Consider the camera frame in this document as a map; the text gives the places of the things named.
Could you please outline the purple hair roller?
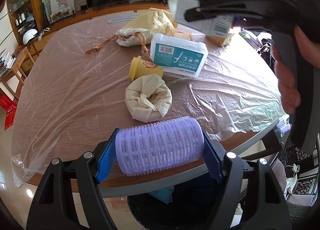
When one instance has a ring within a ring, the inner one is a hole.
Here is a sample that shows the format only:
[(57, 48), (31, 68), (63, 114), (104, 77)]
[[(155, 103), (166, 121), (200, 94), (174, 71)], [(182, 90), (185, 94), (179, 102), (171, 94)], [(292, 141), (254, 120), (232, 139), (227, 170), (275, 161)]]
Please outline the purple hair roller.
[(191, 117), (121, 129), (116, 135), (121, 171), (136, 176), (196, 161), (204, 150), (200, 124)]

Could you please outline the beige paper towel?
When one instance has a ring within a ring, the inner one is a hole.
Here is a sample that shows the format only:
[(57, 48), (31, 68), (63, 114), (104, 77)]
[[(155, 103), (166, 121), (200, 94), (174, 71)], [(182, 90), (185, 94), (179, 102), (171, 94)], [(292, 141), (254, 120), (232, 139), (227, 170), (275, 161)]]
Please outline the beige paper towel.
[(128, 85), (125, 103), (133, 119), (150, 123), (167, 115), (172, 104), (172, 94), (160, 76), (150, 74)]

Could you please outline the black trash bin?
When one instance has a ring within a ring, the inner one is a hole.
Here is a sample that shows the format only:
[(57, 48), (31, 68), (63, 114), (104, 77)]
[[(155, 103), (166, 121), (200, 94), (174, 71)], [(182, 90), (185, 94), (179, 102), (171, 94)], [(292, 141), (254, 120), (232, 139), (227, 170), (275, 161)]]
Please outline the black trash bin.
[(127, 203), (146, 229), (210, 229), (221, 199), (215, 181), (187, 181), (174, 186), (168, 203), (147, 193), (128, 196)]

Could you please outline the teal trash in bin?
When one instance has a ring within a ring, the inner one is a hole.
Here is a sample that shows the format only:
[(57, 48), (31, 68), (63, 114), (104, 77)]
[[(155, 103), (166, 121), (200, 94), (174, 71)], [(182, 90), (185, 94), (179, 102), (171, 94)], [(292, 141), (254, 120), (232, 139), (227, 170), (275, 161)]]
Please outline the teal trash in bin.
[(174, 191), (174, 186), (170, 186), (167, 188), (161, 188), (159, 190), (148, 192), (148, 194), (155, 197), (159, 201), (162, 201), (163, 203), (169, 204), (172, 201), (173, 191)]

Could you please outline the round tan compact case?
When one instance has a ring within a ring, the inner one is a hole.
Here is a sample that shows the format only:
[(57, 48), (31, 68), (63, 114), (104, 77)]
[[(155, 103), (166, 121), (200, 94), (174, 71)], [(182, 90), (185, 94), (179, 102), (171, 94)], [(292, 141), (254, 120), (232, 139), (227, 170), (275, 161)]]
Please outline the round tan compact case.
[(188, 40), (188, 41), (194, 40), (193, 36), (189, 32), (186, 32), (186, 31), (173, 31), (171, 33), (171, 36), (175, 37), (175, 38)]

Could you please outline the red plastic basket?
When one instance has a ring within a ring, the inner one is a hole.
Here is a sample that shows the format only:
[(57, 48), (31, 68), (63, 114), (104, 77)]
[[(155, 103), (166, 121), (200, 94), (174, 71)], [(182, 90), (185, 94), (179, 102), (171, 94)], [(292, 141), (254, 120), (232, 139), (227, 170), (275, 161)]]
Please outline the red plastic basket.
[(6, 112), (4, 130), (7, 130), (14, 124), (17, 105), (6, 94), (1, 95), (0, 105)]

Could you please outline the white teal floss box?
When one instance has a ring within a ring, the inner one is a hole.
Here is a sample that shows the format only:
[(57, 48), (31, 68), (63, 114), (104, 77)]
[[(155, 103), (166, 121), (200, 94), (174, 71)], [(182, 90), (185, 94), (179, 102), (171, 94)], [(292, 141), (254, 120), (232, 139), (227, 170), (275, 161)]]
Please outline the white teal floss box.
[(203, 42), (194, 42), (156, 33), (150, 46), (150, 58), (164, 71), (198, 77), (208, 56)]

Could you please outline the wooden side stool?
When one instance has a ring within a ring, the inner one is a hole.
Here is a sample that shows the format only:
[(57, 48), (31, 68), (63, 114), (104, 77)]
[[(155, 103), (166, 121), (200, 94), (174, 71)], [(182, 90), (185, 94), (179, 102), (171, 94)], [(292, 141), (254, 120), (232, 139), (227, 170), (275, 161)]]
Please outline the wooden side stool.
[[(14, 64), (10, 68), (10, 70), (7, 72), (6, 75), (1, 77), (1, 83), (4, 85), (4, 87), (7, 89), (7, 91), (14, 97), (14, 99), (16, 99), (17, 101), (19, 100), (19, 97), (20, 97), (20, 91), (18, 90), (18, 87), (24, 86), (25, 79), (27, 78), (27, 75), (25, 74), (25, 72), (22, 68), (22, 64), (25, 61), (30, 61), (31, 66), (33, 66), (35, 64), (35, 60), (31, 56), (27, 47), (24, 47), (23, 49), (20, 50)], [(16, 77), (16, 79), (18, 79), (18, 86), (16, 89), (12, 89), (8, 85), (8, 81), (13, 77)]]

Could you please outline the yellow small cup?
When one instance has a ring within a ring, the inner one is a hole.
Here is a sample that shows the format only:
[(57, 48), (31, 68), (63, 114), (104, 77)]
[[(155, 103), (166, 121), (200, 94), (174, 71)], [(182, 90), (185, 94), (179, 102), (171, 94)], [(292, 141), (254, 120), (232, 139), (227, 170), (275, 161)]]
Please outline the yellow small cup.
[(129, 78), (131, 81), (138, 79), (141, 76), (155, 74), (163, 76), (164, 70), (161, 66), (157, 66), (153, 62), (143, 60), (141, 56), (134, 57), (130, 64)]

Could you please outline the stack of books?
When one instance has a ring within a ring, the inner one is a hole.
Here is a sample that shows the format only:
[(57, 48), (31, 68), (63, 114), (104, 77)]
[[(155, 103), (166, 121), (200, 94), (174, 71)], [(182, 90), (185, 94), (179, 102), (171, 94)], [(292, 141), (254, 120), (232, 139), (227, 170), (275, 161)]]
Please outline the stack of books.
[(7, 49), (4, 49), (1, 52), (0, 78), (2, 78), (4, 75), (6, 75), (9, 72), (9, 70), (11, 70), (15, 61), (16, 61), (16, 57), (14, 55), (11, 55), (11, 53)]

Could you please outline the white round helmet lamp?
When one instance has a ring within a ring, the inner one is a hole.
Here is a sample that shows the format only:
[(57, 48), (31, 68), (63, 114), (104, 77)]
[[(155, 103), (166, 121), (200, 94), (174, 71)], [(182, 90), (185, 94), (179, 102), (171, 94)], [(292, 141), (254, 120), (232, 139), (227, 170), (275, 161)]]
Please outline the white round helmet lamp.
[(38, 31), (33, 28), (26, 31), (23, 35), (23, 44), (27, 45), (30, 40), (32, 40), (33, 38), (35, 38), (35, 36), (37, 36), (37, 34), (38, 34)]

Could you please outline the beige drawstring pouch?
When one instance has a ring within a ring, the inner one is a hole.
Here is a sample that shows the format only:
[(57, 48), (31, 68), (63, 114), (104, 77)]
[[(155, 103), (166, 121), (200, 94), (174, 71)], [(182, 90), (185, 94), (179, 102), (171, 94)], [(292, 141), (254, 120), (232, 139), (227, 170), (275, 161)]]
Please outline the beige drawstring pouch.
[(149, 54), (147, 44), (149, 44), (156, 33), (171, 35), (177, 25), (173, 22), (172, 15), (162, 9), (149, 8), (142, 14), (135, 17), (123, 28), (117, 30), (115, 34), (103, 40), (103, 42), (85, 51), (86, 54), (99, 51), (111, 40), (123, 47), (142, 46), (142, 53)]

